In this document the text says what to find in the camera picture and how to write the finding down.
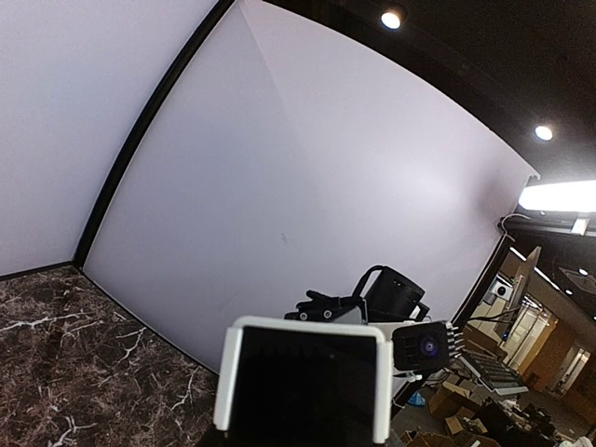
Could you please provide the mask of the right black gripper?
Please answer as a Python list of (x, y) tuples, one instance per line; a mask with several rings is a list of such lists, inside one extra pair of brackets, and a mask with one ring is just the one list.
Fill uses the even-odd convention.
[(318, 291), (305, 293), (307, 301), (296, 304), (286, 320), (313, 322), (365, 322), (366, 301), (359, 296), (328, 296)]

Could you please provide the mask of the white remote control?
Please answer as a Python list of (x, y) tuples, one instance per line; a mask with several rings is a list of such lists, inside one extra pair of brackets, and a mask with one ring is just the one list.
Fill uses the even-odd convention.
[(241, 317), (213, 424), (231, 446), (382, 446), (392, 381), (393, 345), (373, 326)]

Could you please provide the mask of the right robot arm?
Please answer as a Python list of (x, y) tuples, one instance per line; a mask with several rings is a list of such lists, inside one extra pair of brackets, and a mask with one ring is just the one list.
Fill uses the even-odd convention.
[(371, 267), (347, 296), (329, 296), (309, 290), (307, 299), (285, 314), (287, 320), (369, 324), (421, 322), (429, 312), (422, 303), (425, 291), (396, 270)]

